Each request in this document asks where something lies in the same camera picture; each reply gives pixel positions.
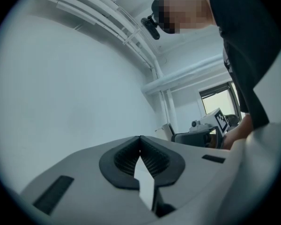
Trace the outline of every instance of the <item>metal bracket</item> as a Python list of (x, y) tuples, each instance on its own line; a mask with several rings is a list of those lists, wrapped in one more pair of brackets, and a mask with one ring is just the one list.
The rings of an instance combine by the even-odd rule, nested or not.
[(131, 41), (132, 38), (135, 37), (136, 34), (138, 34), (141, 30), (140, 29), (137, 29), (134, 31), (133, 34), (131, 34), (124, 42), (123, 44), (126, 45), (127, 43), (129, 43)]

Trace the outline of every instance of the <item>black rectangular slot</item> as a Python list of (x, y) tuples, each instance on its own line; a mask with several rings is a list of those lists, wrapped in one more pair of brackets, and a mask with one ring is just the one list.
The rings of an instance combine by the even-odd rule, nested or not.
[(212, 161), (212, 162), (216, 162), (216, 163), (224, 163), (224, 161), (225, 161), (225, 158), (215, 157), (215, 156), (211, 156), (211, 155), (204, 155), (202, 158)]
[(33, 206), (43, 213), (50, 215), (61, 200), (74, 178), (60, 176), (48, 189), (34, 202)]

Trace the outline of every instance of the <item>person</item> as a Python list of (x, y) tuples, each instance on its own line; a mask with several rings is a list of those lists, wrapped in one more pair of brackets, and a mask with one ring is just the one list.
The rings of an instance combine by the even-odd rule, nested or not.
[(219, 27), (224, 65), (236, 86), (240, 110), (246, 114), (225, 134), (224, 149), (269, 122), (253, 89), (280, 51), (281, 35), (259, 0), (154, 0), (151, 8), (157, 24), (169, 34)]

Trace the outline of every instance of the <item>window frame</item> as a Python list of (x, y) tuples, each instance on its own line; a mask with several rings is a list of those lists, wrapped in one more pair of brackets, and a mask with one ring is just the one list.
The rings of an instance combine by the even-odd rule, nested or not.
[(235, 111), (235, 115), (239, 118), (239, 121), (241, 121), (242, 120), (241, 111), (240, 111), (240, 107), (239, 107), (239, 103), (238, 103), (238, 100), (237, 100), (236, 93), (235, 93), (235, 91), (233, 89), (233, 86), (232, 86), (232, 81), (226, 82), (226, 83), (223, 83), (221, 85), (215, 86), (213, 88), (210, 88), (210, 89), (199, 92), (202, 103), (203, 103), (203, 106), (204, 106), (205, 114), (206, 114), (206, 108), (205, 108), (203, 99), (209, 98), (213, 95), (216, 95), (220, 92), (224, 92), (226, 90), (228, 90), (228, 93), (230, 94), (232, 104), (233, 104), (233, 107), (234, 107), (234, 111)]

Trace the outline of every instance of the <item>hand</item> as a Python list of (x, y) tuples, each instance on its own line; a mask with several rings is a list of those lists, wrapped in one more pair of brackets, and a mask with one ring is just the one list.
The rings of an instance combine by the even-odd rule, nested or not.
[(224, 135), (223, 149), (230, 150), (236, 140), (247, 138), (253, 131), (253, 123), (250, 115), (246, 115), (240, 124)]
[(216, 134), (209, 134), (210, 135), (210, 142), (207, 144), (207, 148), (216, 148), (217, 146), (217, 136)]

